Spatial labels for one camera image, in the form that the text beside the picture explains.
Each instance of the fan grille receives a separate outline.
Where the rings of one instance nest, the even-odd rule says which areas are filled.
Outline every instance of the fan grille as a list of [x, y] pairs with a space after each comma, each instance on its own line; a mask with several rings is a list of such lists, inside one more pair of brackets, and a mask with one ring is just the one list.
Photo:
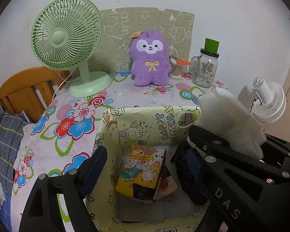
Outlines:
[[32, 49], [43, 65], [67, 70], [93, 55], [101, 35], [101, 16], [90, 1], [56, 0], [36, 19]]
[[268, 105], [260, 104], [253, 110], [254, 117], [263, 124], [269, 124], [279, 119], [286, 108], [286, 97], [282, 87], [273, 81], [267, 82], [273, 93], [273, 100]]

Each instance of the fan motor hub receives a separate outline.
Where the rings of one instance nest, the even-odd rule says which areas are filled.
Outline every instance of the fan motor hub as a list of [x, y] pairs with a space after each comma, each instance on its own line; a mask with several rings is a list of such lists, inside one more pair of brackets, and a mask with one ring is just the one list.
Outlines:
[[67, 41], [68, 33], [65, 29], [58, 27], [53, 29], [52, 33], [50, 34], [50, 41], [52, 46], [54, 47], [61, 47]]
[[56, 45], [61, 44], [64, 39], [65, 39], [65, 34], [62, 31], [56, 31], [54, 32], [52, 36], [52, 41]]

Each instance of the wooden bed frame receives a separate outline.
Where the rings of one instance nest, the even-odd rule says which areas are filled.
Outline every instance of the wooden bed frame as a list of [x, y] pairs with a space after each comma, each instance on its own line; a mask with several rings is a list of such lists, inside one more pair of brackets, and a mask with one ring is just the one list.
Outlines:
[[[68, 71], [59, 71], [59, 73], [64, 79], [69, 75]], [[18, 72], [0, 87], [0, 105], [13, 114], [24, 110], [34, 122], [37, 122], [45, 109], [34, 86], [39, 89], [45, 104], [49, 106], [54, 94], [50, 83], [52, 80], [57, 86], [63, 81], [57, 71], [44, 66]]]

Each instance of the cable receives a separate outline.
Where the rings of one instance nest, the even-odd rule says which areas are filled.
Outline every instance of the cable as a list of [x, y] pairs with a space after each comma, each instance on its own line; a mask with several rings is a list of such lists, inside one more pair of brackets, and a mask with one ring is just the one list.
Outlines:
[[55, 90], [52, 101], [53, 101], [54, 98], [55, 98], [56, 92], [57, 92], [57, 91], [59, 90], [59, 88], [63, 85], [63, 83], [66, 82], [66, 81], [68, 80], [68, 78], [73, 74], [73, 72], [75, 71], [75, 69], [76, 69], [76, 68], [74, 68], [74, 69], [72, 70], [72, 72], [70, 73], [70, 75], [67, 76], [66, 79], [61, 78], [63, 81], [62, 81], [62, 83], [58, 86], [58, 88]]
[[257, 101], [256, 99], [254, 99], [254, 101], [252, 101], [252, 104], [251, 104], [251, 107], [250, 107], [250, 113], [251, 113], [251, 110], [252, 110], [252, 107], [254, 106], [254, 102]]
[[[59, 77], [60, 77], [62, 80], [64, 80], [64, 78], [60, 75], [59, 70], [57, 71], [57, 73], [58, 73]], [[67, 83], [73, 83], [73, 82], [75, 82], [75, 81], [78, 81], [80, 78], [81, 78], [81, 77], [78, 77], [78, 78], [76, 78], [76, 79], [74, 79], [74, 80], [66, 81], [66, 82], [67, 82]]]

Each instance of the table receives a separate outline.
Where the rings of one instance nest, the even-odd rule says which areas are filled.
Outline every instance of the table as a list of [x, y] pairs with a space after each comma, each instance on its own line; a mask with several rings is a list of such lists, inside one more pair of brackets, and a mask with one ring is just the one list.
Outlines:
[[[109, 108], [120, 111], [124, 107], [193, 106], [198, 105], [199, 96], [211, 93], [214, 87], [224, 88], [219, 80], [215, 80], [209, 89], [197, 87], [187, 73], [182, 73], [180, 79], [170, 78], [167, 86], [147, 87], [134, 86], [130, 72], [111, 72], [109, 75], [113, 78], [112, 84], [94, 96], [73, 98], [67, 87], [62, 89], [33, 128], [26, 144], [31, 151], [30, 166], [22, 175], [17, 174], [22, 181], [16, 179], [13, 184], [13, 231], [19, 230], [26, 200], [41, 173], [50, 177], [65, 174], [91, 156], [94, 145], [97, 145], [96, 134], [104, 111]], [[20, 165], [25, 164], [25, 159], [24, 155]], [[66, 228], [72, 228], [62, 195], [59, 206]]]

